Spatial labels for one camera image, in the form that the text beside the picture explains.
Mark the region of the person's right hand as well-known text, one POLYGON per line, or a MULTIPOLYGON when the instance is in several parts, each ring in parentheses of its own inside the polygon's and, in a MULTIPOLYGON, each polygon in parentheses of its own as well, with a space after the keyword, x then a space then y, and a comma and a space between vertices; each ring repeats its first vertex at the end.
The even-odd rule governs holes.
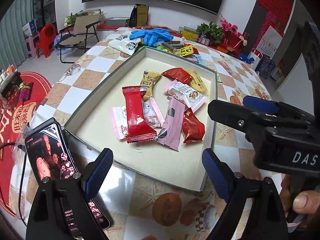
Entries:
POLYGON ((281 182, 280 199, 287 215, 289 209, 292 207, 297 214, 306 215, 306 217, 299 224, 299 228, 307 228, 319 207, 319 185, 315 190, 308 190, 300 192, 295 200, 291 200, 290 194, 291 177, 286 174, 281 182))

